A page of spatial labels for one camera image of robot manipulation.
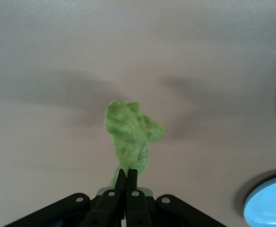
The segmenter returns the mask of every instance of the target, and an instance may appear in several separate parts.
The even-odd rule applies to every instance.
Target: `green fabric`
[[[111,186],[116,184],[120,169],[126,175],[129,169],[137,169],[141,175],[147,165],[147,146],[164,136],[163,126],[144,115],[139,103],[115,100],[105,111],[104,125],[111,134],[117,158],[120,162]]]

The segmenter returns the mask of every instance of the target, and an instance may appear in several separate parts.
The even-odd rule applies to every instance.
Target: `blue plate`
[[[276,227],[276,178],[261,184],[248,196],[244,218],[251,227]]]

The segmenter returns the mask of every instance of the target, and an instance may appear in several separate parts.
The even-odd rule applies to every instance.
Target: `green object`
[[[111,186],[116,184],[118,172],[136,169],[141,175],[147,165],[147,146],[164,136],[163,126],[146,116],[139,103],[115,100],[105,111],[104,125],[111,134],[117,158],[120,162]]]

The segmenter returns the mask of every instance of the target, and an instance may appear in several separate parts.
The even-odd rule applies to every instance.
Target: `round blue object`
[[[276,227],[276,178],[261,184],[249,195],[244,218],[251,227]]]

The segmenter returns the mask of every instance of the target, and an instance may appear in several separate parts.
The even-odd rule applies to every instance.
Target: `crumpled green cloth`
[[[120,169],[126,175],[136,169],[141,175],[147,165],[147,146],[164,136],[163,126],[146,116],[137,102],[115,100],[105,111],[104,125],[112,136],[117,158],[120,162],[111,186],[116,184]]]

